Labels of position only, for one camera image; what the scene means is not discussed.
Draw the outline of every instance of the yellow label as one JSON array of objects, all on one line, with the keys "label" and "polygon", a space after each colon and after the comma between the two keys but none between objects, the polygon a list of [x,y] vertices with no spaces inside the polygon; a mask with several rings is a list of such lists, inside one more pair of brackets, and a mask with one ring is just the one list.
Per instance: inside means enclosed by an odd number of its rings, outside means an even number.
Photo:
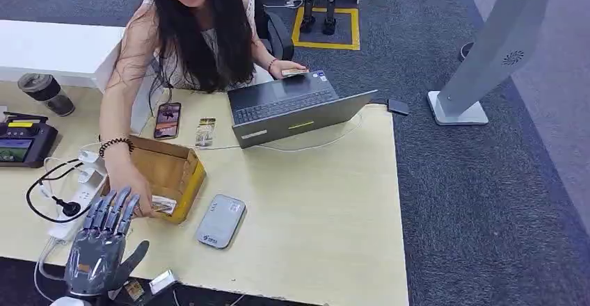
[{"label": "yellow label", "polygon": [[8,127],[32,127],[33,123],[29,122],[12,122],[8,123]]},{"label": "yellow label", "polygon": [[299,124],[299,125],[293,125],[292,127],[289,127],[289,130],[297,129],[298,127],[305,127],[305,126],[311,125],[313,123],[315,123],[315,122],[311,121],[311,122],[307,122],[307,123],[303,123],[303,124]]}]

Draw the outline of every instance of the laptop keyboard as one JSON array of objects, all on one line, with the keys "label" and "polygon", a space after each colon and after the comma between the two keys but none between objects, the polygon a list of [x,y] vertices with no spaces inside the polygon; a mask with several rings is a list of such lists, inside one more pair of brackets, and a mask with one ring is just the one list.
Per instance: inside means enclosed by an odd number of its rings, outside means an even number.
[{"label": "laptop keyboard", "polygon": [[310,94],[293,97],[291,99],[284,99],[282,101],[263,104],[260,106],[253,106],[238,110],[234,113],[234,121],[236,124],[252,122],[262,118],[267,118],[281,113],[288,113],[308,106],[314,106],[324,102],[336,99],[331,90],[319,90],[311,92]]}]

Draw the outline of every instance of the speaker grille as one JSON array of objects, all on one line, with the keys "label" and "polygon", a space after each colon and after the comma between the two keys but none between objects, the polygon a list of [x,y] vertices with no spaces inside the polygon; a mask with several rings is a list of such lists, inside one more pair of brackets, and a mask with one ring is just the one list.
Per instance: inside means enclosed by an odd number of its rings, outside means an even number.
[{"label": "speaker grille", "polygon": [[512,66],[519,63],[525,57],[524,51],[512,51],[511,53],[507,54],[502,60],[502,65]]}]

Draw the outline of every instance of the long black hair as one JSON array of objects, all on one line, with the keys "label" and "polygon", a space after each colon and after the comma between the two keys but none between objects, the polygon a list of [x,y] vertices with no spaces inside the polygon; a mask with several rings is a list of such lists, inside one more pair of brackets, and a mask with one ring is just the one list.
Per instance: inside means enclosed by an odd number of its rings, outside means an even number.
[{"label": "long black hair", "polygon": [[[253,78],[252,29],[242,0],[206,0],[214,23],[218,60],[201,34],[190,7],[178,0],[154,0],[157,15],[159,66],[157,76],[170,87],[172,73],[166,68],[182,65],[185,84],[207,92],[224,90],[232,83]],[[177,63],[166,64],[176,52]]]}]

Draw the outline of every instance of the beaded bracelet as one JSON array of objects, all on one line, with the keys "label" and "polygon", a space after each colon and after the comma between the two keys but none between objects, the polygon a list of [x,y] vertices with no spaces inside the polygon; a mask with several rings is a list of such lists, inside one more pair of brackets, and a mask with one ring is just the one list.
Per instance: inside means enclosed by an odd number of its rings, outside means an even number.
[{"label": "beaded bracelet", "polygon": [[115,138],[115,139],[111,139],[109,141],[107,141],[106,143],[102,144],[100,146],[100,148],[98,149],[98,155],[100,155],[101,158],[104,158],[104,151],[109,148],[112,145],[118,144],[118,143],[126,143],[127,146],[129,146],[129,153],[133,152],[133,150],[135,150],[135,146],[133,146],[133,143],[128,139],[128,138]]},{"label": "beaded bracelet", "polygon": [[269,68],[267,68],[267,69],[266,69],[266,71],[267,71],[268,73],[270,73],[270,72],[271,72],[271,67],[273,66],[273,64],[274,64],[274,63],[275,63],[277,60],[278,60],[277,58],[274,58],[274,59],[273,59],[273,61],[271,61],[271,63],[269,64]]}]

